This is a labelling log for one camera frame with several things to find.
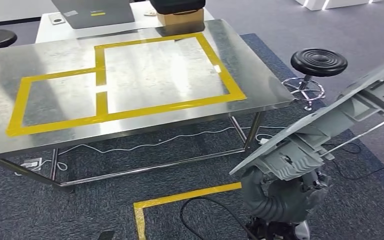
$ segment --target black cable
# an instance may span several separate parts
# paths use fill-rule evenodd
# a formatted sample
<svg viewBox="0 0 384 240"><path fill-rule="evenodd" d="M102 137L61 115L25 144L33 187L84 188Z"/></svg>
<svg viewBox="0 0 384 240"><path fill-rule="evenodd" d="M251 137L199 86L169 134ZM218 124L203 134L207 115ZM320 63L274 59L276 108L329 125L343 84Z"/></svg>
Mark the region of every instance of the black cable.
<svg viewBox="0 0 384 240"><path fill-rule="evenodd" d="M323 146L334 146L334 147L336 147L336 146L339 146L339 145L341 145L341 144L342 144L342 143L325 143L325 144L323 144ZM347 146L347 145L354 146L354 147L357 148L357 150L356 150L356 151L352 151L352 150L346 149L345 146ZM350 153L350 154L359 154L359 153L362 152L362 148L361 148L358 144L356 144L356 143L349 142L349 143L345 144L345 146L341 147L340 149L343 150L343 151L345 151L345 152L347 152L347 153Z"/></svg>
<svg viewBox="0 0 384 240"><path fill-rule="evenodd" d="M252 232L241 222L241 220L239 220L239 218L227 207L225 206L224 204L222 204L221 202L217 201L217 200L214 200L214 199L211 199L209 197L205 197L205 196L197 196L197 197L193 197L193 198L190 198L188 199L182 206L181 206L181 209L180 209L180 220L181 220L181 223L187 228L189 229L189 231L191 231L193 234L195 234L199 239L201 240L206 240L203 236L201 236L199 233L197 233L195 230L193 230L188 224L186 224L184 218L183 218L183 211L185 209L185 207L193 200L197 200L197 199L203 199L203 200L208 200L210 202L213 202L215 204L218 204L220 206L222 206L224 209L226 209L230 215L232 215L232 217L236 220L237 223L239 223L239 225L245 230L245 232L253 239L253 240L259 240L255 235L252 234Z"/></svg>
<svg viewBox="0 0 384 240"><path fill-rule="evenodd" d="M370 172L370 173L368 173L368 174L366 174L366 175L363 175L363 176L359 176L359 177L349 177L349 176L345 176L345 175L342 173L342 171L341 171L339 165L337 164L337 162L335 162L334 160L332 160L332 162L335 164L335 166L336 166L336 170L338 171L339 175L340 175L341 177L343 177L344 179L348 179L348 180L360 180L360 179L364 179L364 178L367 178L368 176L370 176L370 175L372 175L372 174L375 174L375 173L377 173L377 172L379 172L379 171L381 171L381 170L384 170L384 167L382 167L382 168L379 168L378 170L374 170L374 171L372 171L372 172Z"/></svg>
<svg viewBox="0 0 384 240"><path fill-rule="evenodd" d="M336 147L336 146L339 146L340 144L341 144L341 143L327 143L327 144L323 144L323 145L324 145L324 146L335 146L335 147ZM356 150L356 151L352 151L352 150L348 150L348 149L346 149L345 147L341 147L341 150L343 150L343 151L345 151L345 152L347 152L347 153L350 153L350 154L359 154L359 153L362 152L362 148L361 148L358 144L356 144L356 143L350 142L350 143L347 143L346 145L352 145L352 146L356 147L357 150ZM374 170L374 171L372 171L372 172L369 172L368 174L363 175L363 176L359 176L359 177L349 177L349 176L345 176L345 175L342 173L341 168L339 167L339 165L337 164L337 162L336 162L335 160L332 160L332 162L335 164L336 170L338 171L338 173L339 173L339 175L340 175L341 177L343 177L344 179L347 179L347 180L353 180L353 181L355 181L355 180L361 180L361 179L367 178L368 176L370 176L370 175L372 175L372 174L375 174L375 173L377 173L377 172L379 172L379 171L381 171L381 170L384 170L384 167L382 167L382 168L379 168L379 169Z"/></svg>

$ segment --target metal table leg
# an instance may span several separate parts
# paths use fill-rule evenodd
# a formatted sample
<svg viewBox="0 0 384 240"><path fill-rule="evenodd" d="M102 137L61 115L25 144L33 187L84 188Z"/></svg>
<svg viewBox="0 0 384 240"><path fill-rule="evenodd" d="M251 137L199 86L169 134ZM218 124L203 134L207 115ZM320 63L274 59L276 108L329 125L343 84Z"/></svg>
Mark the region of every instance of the metal table leg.
<svg viewBox="0 0 384 240"><path fill-rule="evenodd" d="M69 192L71 193L72 189L71 188L66 188L66 187L62 187L60 185L59 182L57 181L54 181L54 180L51 180L45 176L42 176L40 174L37 174L35 173L34 171L31 171L27 168L24 168L22 166L19 166L11 161L8 161L4 158L0 158L0 166L5 168L5 169L8 169L8 170L11 170L11 171L14 171L18 174L21 174L21 175L24 175L24 176L27 176L33 180L36 180L38 182L41 182L43 184L47 184L47 185L51 185L53 186L54 188L56 189L59 189L59 190L63 190L65 192Z"/></svg>
<svg viewBox="0 0 384 240"><path fill-rule="evenodd" d="M58 164L58 153L59 149L55 148L52 152L52 160L50 163L50 174L49 177L52 181L55 181L55 178L57 176L57 164Z"/></svg>
<svg viewBox="0 0 384 240"><path fill-rule="evenodd" d="M183 160L178 160L178 161L173 161L173 162L168 162L168 163L163 163L163 164L158 164L158 165L153 165L153 166L146 166L146 167L141 167L141 168L136 168L136 169L131 169L131 170L125 170L125 171L119 171L115 173L110 173L110 174L105 174L105 175L100 175L100 176L94 176L94 177L88 177L84 179L78 179L78 180L72 180L68 182L57 182L56 180L56 173L57 173L57 167L58 167L58 154L59 154L59 149L56 148L53 150L52 153L52 161L51 161L51 169L50 169L50 177L47 178L45 176L42 176L40 174L37 174L27 168L24 168L22 166L19 166L11 161L8 161L4 158L0 158L0 166L6 169L9 169L11 171L17 172L19 174L22 174L24 176L27 176L33 180L36 180L38 182L51 185L54 188L58 190L63 190L65 192L71 193L74 190L74 186L78 184L83 184L83 183L89 183L89 182L94 182L98 180L103 180L103 179L110 179L110 178L115 178L119 176L125 176L125 175L130 175L130 174L137 174L137 173L143 173L147 172L150 170L154 169L160 169L160 168L166 168L170 166L176 166L176 165L181 165L181 164L186 164L186 163L192 163L196 161L201 161L205 159L212 159L216 157L221 157L221 156L227 156L231 154L237 154L237 153L243 153L245 152L248 154L246 151L250 149L251 143L253 142L257 131L259 129L261 121L264 119L265 113L264 112L257 112L255 114L254 120L252 122L252 126L249 130L248 135L245 135L244 131L242 130L241 126L239 125L238 121L232 116L230 117L230 120L237 131L240 139L243 142L243 147L238 148L238 149L233 149L233 150L228 150L228 151L223 151L223 152L217 152L217 153L212 153L212 154L207 154L203 156L197 156L197 157L192 157L188 159L183 159Z"/></svg>
<svg viewBox="0 0 384 240"><path fill-rule="evenodd" d="M254 120L252 121L251 129L249 130L248 136L246 137L245 145L243 146L245 151L250 149L250 145L254 141L254 139L257 135L258 129L260 127L260 123L262 120L264 120L265 116L266 116L266 113L262 112L262 111L257 112L255 114Z"/></svg>

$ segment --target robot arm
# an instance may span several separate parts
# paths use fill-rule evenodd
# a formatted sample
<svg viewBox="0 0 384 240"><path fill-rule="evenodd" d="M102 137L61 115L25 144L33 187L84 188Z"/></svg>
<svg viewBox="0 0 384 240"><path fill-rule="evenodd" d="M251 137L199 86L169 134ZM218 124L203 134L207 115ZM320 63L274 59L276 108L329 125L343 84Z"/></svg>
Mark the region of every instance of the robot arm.
<svg viewBox="0 0 384 240"><path fill-rule="evenodd" d="M350 85L332 105L282 130L237 165L230 174L245 169L241 183L245 206L251 212L248 228L267 240L274 236L310 240L305 219L324 200L331 180L320 167L335 158L332 151L384 122L332 150L322 144L374 114L384 117L384 64ZM279 179L266 195L261 180L269 173Z"/></svg>

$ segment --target laptop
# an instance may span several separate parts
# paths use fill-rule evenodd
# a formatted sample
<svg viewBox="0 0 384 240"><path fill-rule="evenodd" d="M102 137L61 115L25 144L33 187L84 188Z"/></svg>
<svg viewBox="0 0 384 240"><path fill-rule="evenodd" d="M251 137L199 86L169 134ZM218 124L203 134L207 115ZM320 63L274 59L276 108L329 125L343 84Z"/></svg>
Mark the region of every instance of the laptop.
<svg viewBox="0 0 384 240"><path fill-rule="evenodd" d="M129 0L52 0L73 29L135 21Z"/></svg>

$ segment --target cable on floor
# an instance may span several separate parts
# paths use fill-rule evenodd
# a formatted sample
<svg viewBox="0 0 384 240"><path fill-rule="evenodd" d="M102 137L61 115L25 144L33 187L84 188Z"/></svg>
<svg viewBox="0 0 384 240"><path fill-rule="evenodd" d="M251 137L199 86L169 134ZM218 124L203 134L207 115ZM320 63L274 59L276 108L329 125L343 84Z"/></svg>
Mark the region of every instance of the cable on floor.
<svg viewBox="0 0 384 240"><path fill-rule="evenodd" d="M51 160L45 160L45 161L43 161L39 166L35 166L34 168L32 168L32 169L30 169L31 171L36 171L36 170L38 170L39 168L41 168L45 163L48 163L48 162L52 162ZM69 169L69 167L67 166L67 164L65 164L65 163L63 163L63 162L57 162L56 163L56 167L59 169L59 170L61 170L61 171L66 171L67 169ZM16 172L14 172L14 174L16 175L16 176L21 176L21 174L19 174L19 173L16 173Z"/></svg>
<svg viewBox="0 0 384 240"><path fill-rule="evenodd" d="M241 129L250 129L251 127L241 127ZM258 129L260 128L263 128L263 129L285 129L285 127L282 127L282 126L259 126ZM177 138L180 138L180 137L194 137L194 136L198 136L198 135L201 135L201 134L218 134L218 133L222 133L224 131L227 131L229 129L234 129L233 126L230 126L230 127L226 127L225 129L222 129L222 130L219 130L219 131L202 131L202 132L199 132L199 133L196 133L196 134L189 134L189 135L177 135L175 137L172 137L168 140L165 140L165 141L162 141L162 142L159 142L159 143L156 143L156 144L143 144L143 145L138 145L138 146L135 146L135 147L132 147L132 148L115 148L115 149L110 149L110 150L107 150L107 151L101 151L93 146L89 146L89 145L86 145L86 144L80 144L80 145L77 145L77 146L74 146L72 148L69 148L68 150L65 150L65 151L62 151L58 154L58 156L61 156L63 154L66 154L78 147L86 147L86 148L90 148L92 150L95 150L101 154L106 154L106 153L109 153L109 152L113 152L113 151L126 151L126 152L129 152L129 151L133 151L135 149L138 149L138 148L142 148L142 147L155 147L155 146L158 146L158 145L161 145L161 144L165 144L165 143L168 143L172 140L175 140ZM273 137L272 135L270 134L257 134L255 135L255 140L259 142L259 139L258 137L259 136L269 136L269 137Z"/></svg>
<svg viewBox="0 0 384 240"><path fill-rule="evenodd" d="M251 127L241 127L241 129L250 129ZM285 129L285 127L283 126L259 126L258 129ZM110 149L110 150L107 150L107 151L101 151L93 146L89 146L87 144L80 144L80 145L77 145L77 146L74 146L72 148L69 148L68 150L65 150L65 151L62 151L58 154L58 156L61 156L63 154L66 154L76 148L79 148L79 147L86 147L86 148L89 148L89 149L92 149L94 151L97 151L101 154L106 154L106 153L109 153L109 152L113 152L113 151L126 151L126 152L129 152L129 151L133 151L135 149L138 149L138 148L142 148L142 147L155 147L155 146L158 146L158 145L161 145L161 144L165 144L165 143L168 143L172 140L175 140L177 138L180 138L180 137L194 137L194 136L198 136L198 135L201 135L201 134L218 134L218 133L222 133L224 131L227 131L229 129L234 129L233 126L230 126L230 127L226 127L225 129L222 129L222 130L219 130L219 131L202 131L202 132L199 132L199 133L196 133L196 134L189 134L189 135L177 135L175 137L172 137L168 140L165 140L165 141L162 141L162 142L159 142L159 143L156 143L156 144L143 144L143 145L138 145L138 146L135 146L135 147L132 147L132 148L127 148L127 149L124 149L124 148L115 148L115 149ZM261 134L257 134L255 135L255 140L260 142L260 139L258 139L259 136L268 136L268 137L273 137L272 135L270 134L264 134L264 133L261 133ZM51 162L51 160L45 160L43 161L39 166L36 166L32 169L30 169L31 171L36 171L37 169L39 169L40 167L42 167L45 163L47 162ZM57 163L57 167L60 171L66 171L68 169L68 166L67 164L63 163L63 162L58 162ZM18 174L16 172L14 172L14 174L16 176L21 176L21 174Z"/></svg>
<svg viewBox="0 0 384 240"><path fill-rule="evenodd" d="M188 199L185 203L183 203L183 205L181 206L181 209L180 209L180 221L181 223L187 228L189 229L189 231L191 231L193 234L195 234L199 239L201 240L207 240L206 238L204 238L202 235L200 235L198 232L196 232L195 230L193 230L186 222L185 222L185 219L183 217L183 212L185 210L185 207L190 203L192 202L193 200L197 200L197 199L203 199L203 200L207 200L207 201L210 201L210 202L213 202L219 206L221 206L222 208L224 208L225 210L227 210L230 215L236 220L236 222L243 228L243 230L245 230L245 232L252 238L252 240L259 240L255 235L253 235L253 233L241 222L241 220L239 220L238 216L236 216L232 210L230 208L228 208L227 206L225 206L223 203L217 201L217 200L214 200L214 199L211 199L209 197L206 197L206 196L197 196L197 197L194 197L194 198L190 198Z"/></svg>
<svg viewBox="0 0 384 240"><path fill-rule="evenodd" d="M339 146L340 144L341 143L327 143L327 144L323 144L323 146L333 146L333 147L336 147L336 146ZM345 146L341 147L341 150L343 150L343 151L345 151L347 153L350 153L350 154L359 154L359 153L362 152L362 148L358 144L356 144L356 143L350 142L347 145L353 146L354 148L356 148L356 150L347 149L347 148L345 148ZM372 172L369 172L368 174L365 174L365 175L362 175L362 176L359 176L359 177L349 177L349 176L345 176L344 175L344 173L341 171L341 168L339 167L339 164L335 160L332 160L332 162L333 162L333 164L335 164L336 170L337 170L337 172L339 173L339 175L342 178L347 179L347 180L353 180L353 181L367 178L367 177L369 177L372 174L375 174L375 173L377 173L379 171L384 170L384 167L381 167L381 168L379 168L377 170L374 170Z"/></svg>
<svg viewBox="0 0 384 240"><path fill-rule="evenodd" d="M339 167L339 165L337 164L337 162L336 162L335 160L332 160L332 162L335 164L335 166L336 166L336 170L338 171L338 173L339 173L339 175L340 175L341 177L343 177L344 179L347 179L347 180L353 180L353 181L355 181L355 180L361 180L361 179L367 178L367 177L369 177L369 176L372 175L372 174L375 174L375 173L377 173L377 172L379 172L379 171L384 170L384 167L381 167L381 168L379 168L379 169L377 169L377 170L374 170L374 171L372 171L372 172L369 172L368 174L363 175L363 176L359 176L359 177L349 177L349 176L345 176L345 175L342 173L341 168Z"/></svg>
<svg viewBox="0 0 384 240"><path fill-rule="evenodd" d="M250 129L250 128L251 128L251 127L241 127L241 129ZM260 128L262 128L262 129L285 129L285 127L283 127L283 126L259 126L259 127L258 127L258 130L259 130ZM92 150L94 150L94 151L97 151L97 152L99 152L99 153L101 153L101 154L107 154L107 153L109 153L109 152L113 152L113 151L126 151L126 152L129 152L129 151L133 151L133 150L135 150L135 149L142 148L142 147L155 147L155 146L158 146L158 145L161 145L161 144L168 143L168 142L170 142L170 141L173 141L173 140L175 140L175 139L177 139L177 138L181 138L181 137L194 137L194 136L198 136L198 135L201 135L201 134L218 134L218 133L222 133L222 132L224 132L224 131L227 131L227 130L229 130L229 129L234 129L234 127L233 127L233 126L230 126L230 127L226 127L225 129L218 130L218 131L202 131L202 132L199 132L199 133L189 134L189 135L177 135L177 136L175 136L175 137L172 137L172 138L170 138L170 139L168 139L168 140L165 140L165 141L162 141L162 142L159 142L159 143L156 143L156 144L143 144L143 145L138 145L138 146L135 146L135 147L132 147L132 148L126 148L126 149L124 149L124 148L115 148L115 149L110 149L110 150L107 150L107 151L101 151L101 150L99 150L99 149L97 149L97 148L95 148L95 147L93 147L93 146L89 146L89 145L87 145L87 144L80 144L80 145L74 146L74 147L72 147L72 148L69 148L68 150L65 150L65 151L63 151L63 152L60 152L60 153L58 154L58 156L61 156L61 155L63 155L63 154L66 154L66 153L68 153L68 152L70 152L70 151L72 151L72 150L74 150L74 149L79 148L79 147L86 147L86 148L92 149ZM265 133L256 134L256 135L255 135L255 140L256 140L257 142L259 142L259 143L261 142L261 138L259 138L260 136L267 136L267 137L270 137L270 138L273 137L273 135L265 134ZM336 146L339 146L340 144L341 144L341 143L325 143L325 144L323 144L323 146L333 146L333 147L336 147ZM348 148L346 148L345 146L353 146L354 148L356 148L356 150L348 149ZM343 151L347 152L347 153L350 153L350 154L359 154L359 153L362 152L361 147L360 147L358 144L356 144L356 143L350 142L350 143L348 143L348 144L345 145L345 146L342 147L341 149L342 149ZM47 163L47 162L51 162L51 160L45 160L45 161L43 161L39 166L36 166L36 167L34 167L34 168L30 169L30 170L31 170L31 171L36 171L37 169L39 169L40 167L42 167L42 166L43 166L45 163ZM379 171L381 171L381 170L384 170L384 167L382 167L382 168L377 169L377 170L375 170L375 171L373 171L373 172L371 172L371 173L369 173L369 174L367 174L367 175L364 175L364 176L361 176L361 177L357 177L357 178L352 178L352 177L347 177L347 176L343 175L342 172L341 172L341 169L339 168L339 165L338 165L334 160L333 160L333 163L335 164L338 173L339 173L344 179L348 179L348 180L360 180L360 179L366 178L366 177L368 177L368 176L370 176L370 175L372 175L372 174L374 174L374 173L377 173L377 172L379 172ZM66 171L66 170L68 169L67 164L65 164L65 163L63 163L63 162L60 162L60 161L57 163L57 167L58 167L58 169L59 169L60 171Z"/></svg>

